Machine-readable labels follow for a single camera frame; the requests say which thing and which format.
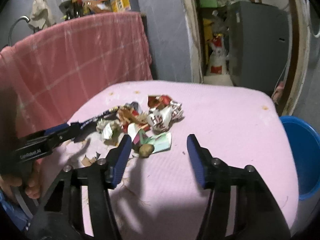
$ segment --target trash pile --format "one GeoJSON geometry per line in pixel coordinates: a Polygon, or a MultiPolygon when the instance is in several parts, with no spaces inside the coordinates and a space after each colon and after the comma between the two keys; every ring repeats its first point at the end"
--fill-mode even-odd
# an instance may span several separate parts
{"type": "MultiPolygon", "coordinates": [[[[172,135],[168,130],[183,117],[182,104],[168,95],[148,96],[148,107],[149,110],[144,112],[134,101],[115,106],[108,111],[113,114],[101,114],[92,121],[96,122],[96,131],[106,145],[117,146],[119,136],[125,133],[131,137],[133,155],[148,158],[151,154],[170,149],[172,135]],[[154,133],[151,137],[146,134],[149,130],[154,133]]],[[[82,163],[90,166],[96,160],[85,157],[82,163]]]]}

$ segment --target hand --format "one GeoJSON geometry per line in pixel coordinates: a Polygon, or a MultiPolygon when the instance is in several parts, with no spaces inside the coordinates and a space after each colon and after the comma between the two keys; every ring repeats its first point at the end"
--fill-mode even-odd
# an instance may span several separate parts
{"type": "MultiPolygon", "coordinates": [[[[26,187],[26,194],[33,199],[40,197],[40,165],[37,162],[34,162],[32,173],[28,181],[28,186],[26,187]]],[[[15,203],[15,199],[10,186],[18,187],[22,185],[22,179],[14,177],[12,175],[2,175],[0,176],[0,187],[3,192],[15,203]]]]}

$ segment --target yellow object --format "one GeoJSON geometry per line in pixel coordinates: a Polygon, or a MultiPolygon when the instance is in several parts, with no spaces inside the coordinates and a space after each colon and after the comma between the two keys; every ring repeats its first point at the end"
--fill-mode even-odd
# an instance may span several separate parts
{"type": "Polygon", "coordinates": [[[113,12],[130,11],[131,5],[129,0],[113,0],[111,2],[113,12]]]}
{"type": "Polygon", "coordinates": [[[205,63],[209,63],[209,44],[208,41],[213,39],[211,30],[212,21],[208,19],[203,19],[203,30],[204,30],[204,43],[205,43],[205,63]]]}

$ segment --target metal faucet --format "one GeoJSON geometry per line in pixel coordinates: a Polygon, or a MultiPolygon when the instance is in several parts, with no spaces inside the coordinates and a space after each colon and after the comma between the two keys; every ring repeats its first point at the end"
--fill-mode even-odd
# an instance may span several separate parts
{"type": "Polygon", "coordinates": [[[21,21],[21,20],[25,20],[26,21],[26,23],[29,23],[30,22],[30,18],[28,17],[28,16],[25,16],[25,15],[23,15],[23,16],[21,16],[18,20],[16,20],[13,24],[12,24],[12,26],[11,26],[11,28],[10,28],[10,31],[9,31],[9,37],[8,37],[8,45],[9,46],[11,46],[11,35],[12,35],[12,31],[13,31],[13,28],[16,26],[16,24],[19,22],[19,21],[21,21]]]}

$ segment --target pink tabletop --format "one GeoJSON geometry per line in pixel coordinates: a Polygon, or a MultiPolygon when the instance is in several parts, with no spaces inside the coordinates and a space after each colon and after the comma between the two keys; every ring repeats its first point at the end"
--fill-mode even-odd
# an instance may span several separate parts
{"type": "MultiPolygon", "coordinates": [[[[124,179],[110,197],[124,240],[190,239],[198,233],[209,192],[196,184],[186,140],[194,133],[202,147],[229,166],[256,167],[281,208],[289,228],[298,205],[298,179],[290,145],[271,99],[245,88],[174,83],[126,82],[108,87],[83,105],[70,122],[84,121],[113,106],[138,101],[148,110],[148,95],[167,94],[182,103],[184,119],[170,128],[170,151],[148,159],[132,158],[124,179]]],[[[94,133],[84,143],[67,142],[43,161],[44,191],[59,170],[82,167],[84,155],[107,155],[94,133]]],[[[86,189],[85,230],[91,234],[86,189]]]]}

